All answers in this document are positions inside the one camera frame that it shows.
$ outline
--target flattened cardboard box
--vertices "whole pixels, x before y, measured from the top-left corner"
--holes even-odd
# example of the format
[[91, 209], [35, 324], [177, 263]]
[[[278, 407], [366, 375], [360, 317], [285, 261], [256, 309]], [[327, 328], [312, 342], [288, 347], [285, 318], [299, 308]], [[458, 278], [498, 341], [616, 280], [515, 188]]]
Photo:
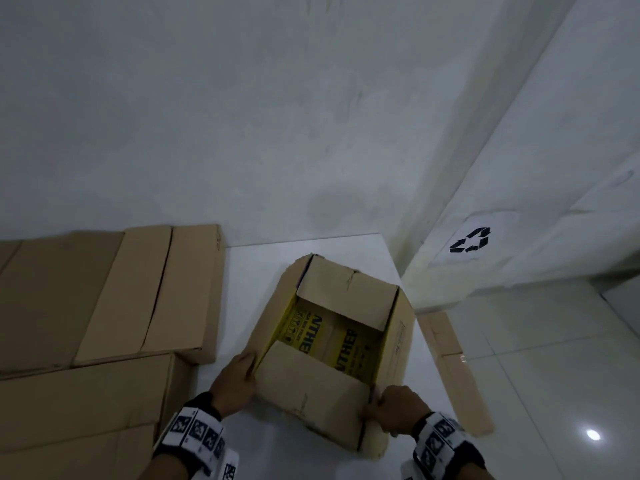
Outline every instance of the flattened cardboard box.
[[4, 480], [136, 480], [151, 460], [154, 426], [0, 454]]
[[460, 425], [473, 436], [492, 433], [495, 429], [493, 421], [447, 314], [422, 314], [416, 320], [436, 362]]
[[415, 316], [404, 292], [318, 255], [280, 277], [247, 343], [258, 395], [330, 440], [379, 458], [388, 434], [358, 414], [402, 384]]
[[71, 364], [121, 240], [120, 232], [73, 232], [3, 253], [15, 252], [0, 274], [0, 376]]
[[224, 266], [218, 225], [127, 229], [74, 364], [168, 351], [215, 361]]
[[0, 382], [0, 454], [170, 420], [191, 368], [175, 355]]

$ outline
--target left hand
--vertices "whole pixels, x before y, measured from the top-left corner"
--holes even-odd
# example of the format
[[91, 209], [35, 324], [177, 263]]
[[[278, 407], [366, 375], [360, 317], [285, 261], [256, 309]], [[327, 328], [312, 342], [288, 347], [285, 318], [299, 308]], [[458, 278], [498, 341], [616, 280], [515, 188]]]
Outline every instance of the left hand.
[[243, 409], [255, 395], [254, 361], [254, 353], [236, 355], [209, 388], [211, 405], [223, 419]]

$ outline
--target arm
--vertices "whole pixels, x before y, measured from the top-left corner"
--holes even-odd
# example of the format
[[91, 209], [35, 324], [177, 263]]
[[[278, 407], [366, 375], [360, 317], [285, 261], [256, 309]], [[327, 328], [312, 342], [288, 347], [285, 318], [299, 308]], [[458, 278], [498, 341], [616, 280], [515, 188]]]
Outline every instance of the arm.
[[[220, 372], [209, 388], [185, 406], [206, 410], [218, 421], [243, 409], [255, 394], [252, 375], [254, 354], [236, 355]], [[138, 480], [189, 480], [202, 464], [189, 452], [179, 447], [160, 445], [151, 462]]]
[[494, 480], [460, 425], [431, 411], [407, 386], [387, 387], [377, 404], [364, 408], [362, 416], [379, 423], [391, 436], [412, 435], [417, 443], [413, 459], [427, 479]]

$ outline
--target white wall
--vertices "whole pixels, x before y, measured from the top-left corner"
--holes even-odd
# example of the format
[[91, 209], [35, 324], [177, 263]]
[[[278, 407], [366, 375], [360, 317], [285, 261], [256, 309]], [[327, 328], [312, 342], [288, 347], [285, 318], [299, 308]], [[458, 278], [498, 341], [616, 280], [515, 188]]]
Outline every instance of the white wall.
[[[408, 266], [414, 306], [603, 271], [640, 247], [640, 187], [626, 179], [640, 148], [638, 13], [640, 0], [576, 1]], [[496, 210], [520, 220], [487, 254], [432, 263], [469, 215]]]
[[0, 238], [390, 239], [503, 1], [0, 0]]

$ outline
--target white tiled floor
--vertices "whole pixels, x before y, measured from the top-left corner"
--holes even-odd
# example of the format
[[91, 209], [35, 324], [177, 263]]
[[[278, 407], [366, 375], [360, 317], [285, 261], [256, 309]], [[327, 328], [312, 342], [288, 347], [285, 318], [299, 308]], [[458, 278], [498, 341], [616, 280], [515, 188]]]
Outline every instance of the white tiled floor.
[[448, 313], [496, 425], [477, 444], [498, 480], [640, 478], [640, 340], [587, 282]]

